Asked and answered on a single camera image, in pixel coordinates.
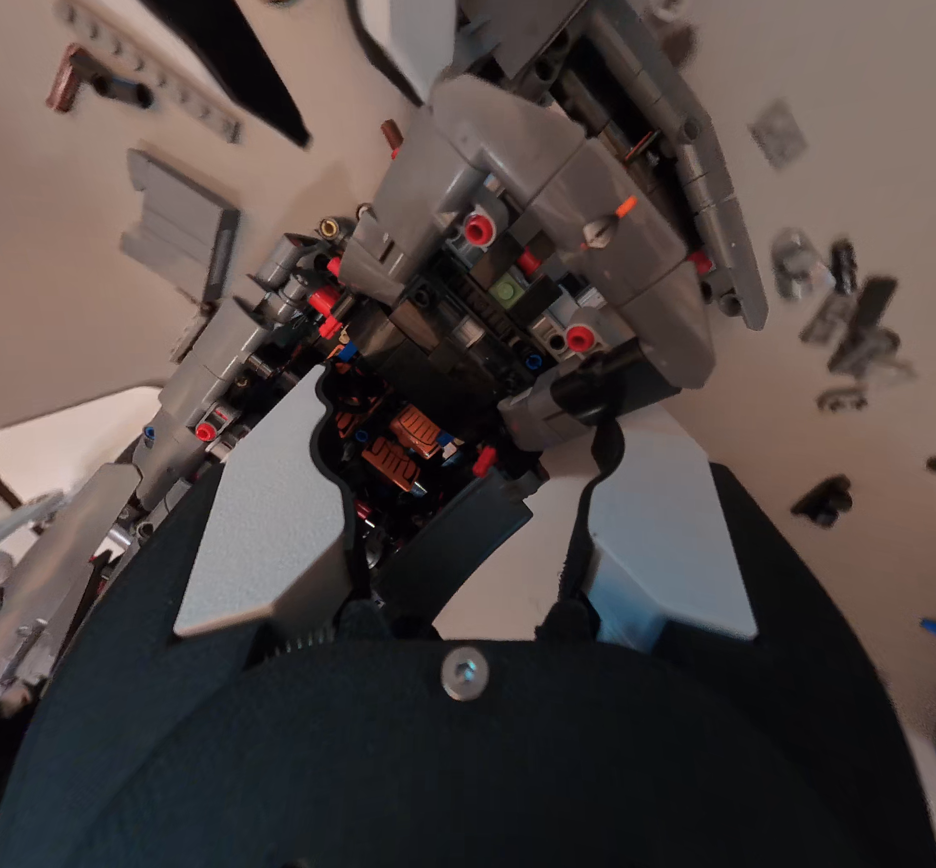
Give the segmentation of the dark grey lego frame plate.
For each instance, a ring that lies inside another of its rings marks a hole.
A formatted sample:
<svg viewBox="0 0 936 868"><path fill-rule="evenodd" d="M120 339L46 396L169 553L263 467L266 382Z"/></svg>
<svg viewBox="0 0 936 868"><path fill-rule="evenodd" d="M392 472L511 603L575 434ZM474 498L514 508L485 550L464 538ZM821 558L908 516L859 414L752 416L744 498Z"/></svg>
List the dark grey lego frame plate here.
<svg viewBox="0 0 936 868"><path fill-rule="evenodd" d="M854 294L829 292L818 311L800 332L799 340L805 345L827 347L836 336L847 331L855 312Z"/></svg>

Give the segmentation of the grey lego panel assembly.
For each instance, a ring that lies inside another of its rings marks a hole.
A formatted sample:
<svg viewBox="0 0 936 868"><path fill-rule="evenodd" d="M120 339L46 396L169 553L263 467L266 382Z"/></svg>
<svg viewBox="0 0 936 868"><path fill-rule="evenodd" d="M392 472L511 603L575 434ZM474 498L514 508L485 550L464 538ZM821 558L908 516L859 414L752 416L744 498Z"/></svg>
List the grey lego panel assembly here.
<svg viewBox="0 0 936 868"><path fill-rule="evenodd" d="M126 164L141 194L141 216L121 236L121 252L197 304L223 297L240 210L140 149Z"/></svg>

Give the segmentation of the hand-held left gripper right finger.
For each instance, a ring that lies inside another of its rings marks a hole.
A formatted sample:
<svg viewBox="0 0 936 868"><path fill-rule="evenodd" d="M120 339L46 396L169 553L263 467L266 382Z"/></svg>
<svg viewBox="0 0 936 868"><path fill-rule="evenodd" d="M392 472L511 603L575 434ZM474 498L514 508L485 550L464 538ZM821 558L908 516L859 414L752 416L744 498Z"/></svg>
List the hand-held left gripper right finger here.
<svg viewBox="0 0 936 868"><path fill-rule="evenodd" d="M628 415L593 492L584 593L600 642L649 652L669 622L734 640L758 627L708 456L669 415Z"/></svg>

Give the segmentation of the long grey lego plate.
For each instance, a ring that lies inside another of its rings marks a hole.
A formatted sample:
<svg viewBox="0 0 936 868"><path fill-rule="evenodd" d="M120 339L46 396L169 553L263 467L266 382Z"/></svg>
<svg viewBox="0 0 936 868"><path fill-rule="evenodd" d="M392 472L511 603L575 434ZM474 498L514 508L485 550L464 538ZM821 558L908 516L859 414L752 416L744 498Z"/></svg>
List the long grey lego plate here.
<svg viewBox="0 0 936 868"><path fill-rule="evenodd" d="M97 75L113 74L142 82L153 91L154 105L175 106L224 142L240 143L240 115L221 99L216 89L165 61L82 0L56 0L54 12L76 42L96 60Z"/></svg>

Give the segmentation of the black lego pin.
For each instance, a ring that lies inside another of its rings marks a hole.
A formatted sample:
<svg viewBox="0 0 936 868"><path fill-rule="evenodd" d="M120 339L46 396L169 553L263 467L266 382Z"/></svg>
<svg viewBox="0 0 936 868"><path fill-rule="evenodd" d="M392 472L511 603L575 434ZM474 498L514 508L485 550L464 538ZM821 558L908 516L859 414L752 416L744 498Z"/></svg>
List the black lego pin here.
<svg viewBox="0 0 936 868"><path fill-rule="evenodd" d="M95 75L88 79L88 86L100 98L118 101L136 109L148 110L155 103L154 93L146 84L113 74Z"/></svg>

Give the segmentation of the grey lego car model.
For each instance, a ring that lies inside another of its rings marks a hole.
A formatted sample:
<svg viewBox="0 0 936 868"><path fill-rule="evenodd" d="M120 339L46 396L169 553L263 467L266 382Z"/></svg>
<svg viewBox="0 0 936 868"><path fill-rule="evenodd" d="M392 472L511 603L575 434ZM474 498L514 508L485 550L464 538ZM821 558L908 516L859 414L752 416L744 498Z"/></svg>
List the grey lego car model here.
<svg viewBox="0 0 936 868"><path fill-rule="evenodd" d="M202 310L158 411L2 578L2 716L195 478L331 363L325 464L375 592L435 620L531 514L547 448L708 380L705 305L766 323L707 113L626 0L458 0L453 61L353 221L281 238Z"/></svg>

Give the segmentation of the dark flat lego tile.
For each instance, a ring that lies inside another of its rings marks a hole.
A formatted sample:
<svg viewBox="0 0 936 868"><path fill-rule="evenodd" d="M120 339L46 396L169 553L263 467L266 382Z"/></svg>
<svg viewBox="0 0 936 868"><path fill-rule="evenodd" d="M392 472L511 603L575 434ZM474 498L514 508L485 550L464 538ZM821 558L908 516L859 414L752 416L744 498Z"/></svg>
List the dark flat lego tile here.
<svg viewBox="0 0 936 868"><path fill-rule="evenodd" d="M878 327L897 286L898 280L892 276L867 277L858 295L850 330L864 332Z"/></svg>

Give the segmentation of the grey lego slope tile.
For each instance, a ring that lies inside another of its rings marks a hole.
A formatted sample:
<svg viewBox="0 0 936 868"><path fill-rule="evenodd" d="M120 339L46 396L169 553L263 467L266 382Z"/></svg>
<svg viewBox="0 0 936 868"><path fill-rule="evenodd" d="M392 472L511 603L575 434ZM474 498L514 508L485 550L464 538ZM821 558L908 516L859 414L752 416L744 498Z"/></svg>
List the grey lego slope tile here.
<svg viewBox="0 0 936 868"><path fill-rule="evenodd" d="M834 375L863 379L873 363L894 357L900 345L899 336L889 329L879 326L852 329L833 352L827 370Z"/></svg>

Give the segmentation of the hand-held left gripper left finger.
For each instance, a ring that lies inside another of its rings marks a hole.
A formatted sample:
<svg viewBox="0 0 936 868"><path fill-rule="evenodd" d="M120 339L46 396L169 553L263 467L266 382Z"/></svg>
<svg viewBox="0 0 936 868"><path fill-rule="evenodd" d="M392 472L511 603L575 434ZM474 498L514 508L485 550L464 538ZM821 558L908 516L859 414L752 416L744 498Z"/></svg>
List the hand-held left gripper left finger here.
<svg viewBox="0 0 936 868"><path fill-rule="evenodd" d="M224 463L174 632L206 635L269 623L298 640L328 625L352 592L350 491L319 449L332 405L319 364Z"/></svg>

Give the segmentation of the brown lego axle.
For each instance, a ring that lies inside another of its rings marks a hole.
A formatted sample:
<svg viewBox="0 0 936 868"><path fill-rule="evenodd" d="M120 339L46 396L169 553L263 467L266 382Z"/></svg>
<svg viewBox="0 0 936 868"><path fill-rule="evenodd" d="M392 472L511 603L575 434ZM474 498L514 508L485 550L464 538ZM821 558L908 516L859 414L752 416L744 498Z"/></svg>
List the brown lego axle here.
<svg viewBox="0 0 936 868"><path fill-rule="evenodd" d="M64 51L46 98L46 106L55 113L68 113L74 106L79 88L98 74L96 60L79 44Z"/></svg>

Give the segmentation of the black curved lego piece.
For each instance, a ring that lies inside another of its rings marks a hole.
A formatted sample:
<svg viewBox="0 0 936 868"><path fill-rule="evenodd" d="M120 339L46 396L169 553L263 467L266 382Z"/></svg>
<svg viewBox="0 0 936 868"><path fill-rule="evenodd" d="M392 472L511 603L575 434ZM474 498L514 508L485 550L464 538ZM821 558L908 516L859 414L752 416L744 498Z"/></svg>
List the black curved lego piece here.
<svg viewBox="0 0 936 868"><path fill-rule="evenodd" d="M802 517L814 525L829 529L842 514L848 513L854 504L851 481L845 475L824 479L790 508L794 516Z"/></svg>

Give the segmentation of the small grey lego plate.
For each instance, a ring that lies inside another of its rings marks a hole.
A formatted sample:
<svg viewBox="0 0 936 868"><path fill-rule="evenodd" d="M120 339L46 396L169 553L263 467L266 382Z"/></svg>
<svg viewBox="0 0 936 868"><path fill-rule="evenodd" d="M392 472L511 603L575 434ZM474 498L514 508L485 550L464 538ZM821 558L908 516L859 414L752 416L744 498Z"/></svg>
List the small grey lego plate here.
<svg viewBox="0 0 936 868"><path fill-rule="evenodd" d="M801 158L808 142L786 99L777 99L755 116L748 130L768 165L781 171Z"/></svg>

